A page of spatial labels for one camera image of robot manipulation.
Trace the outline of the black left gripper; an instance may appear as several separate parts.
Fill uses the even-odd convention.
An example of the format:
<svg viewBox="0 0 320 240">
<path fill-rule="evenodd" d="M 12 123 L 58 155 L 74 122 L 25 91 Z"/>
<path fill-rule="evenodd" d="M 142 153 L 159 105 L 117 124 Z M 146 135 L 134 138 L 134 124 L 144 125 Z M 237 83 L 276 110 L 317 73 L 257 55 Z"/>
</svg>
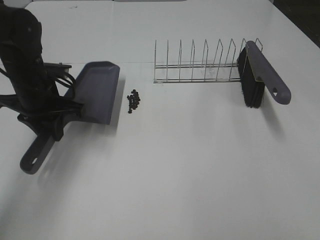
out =
<svg viewBox="0 0 320 240">
<path fill-rule="evenodd" d="M 68 97 L 50 96 L 39 108 L 26 109 L 18 103 L 15 111 L 19 113 L 17 120 L 37 137 L 49 136 L 58 142 L 64 136 L 68 117 L 81 117 L 83 105 Z"/>
</svg>

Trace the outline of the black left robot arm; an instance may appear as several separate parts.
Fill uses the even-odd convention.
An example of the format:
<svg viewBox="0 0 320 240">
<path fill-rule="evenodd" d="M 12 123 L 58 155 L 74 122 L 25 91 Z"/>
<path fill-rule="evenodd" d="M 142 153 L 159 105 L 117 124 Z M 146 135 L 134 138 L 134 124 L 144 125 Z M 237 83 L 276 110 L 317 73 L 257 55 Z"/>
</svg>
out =
<svg viewBox="0 0 320 240">
<path fill-rule="evenodd" d="M 2 75 L 14 94 L 0 96 L 0 106 L 17 112 L 18 120 L 37 135 L 55 141 L 64 135 L 64 118 L 81 115 L 83 104 L 74 100 L 76 79 L 70 65 L 45 63 L 42 24 L 27 9 L 0 2 L 0 60 Z"/>
</svg>

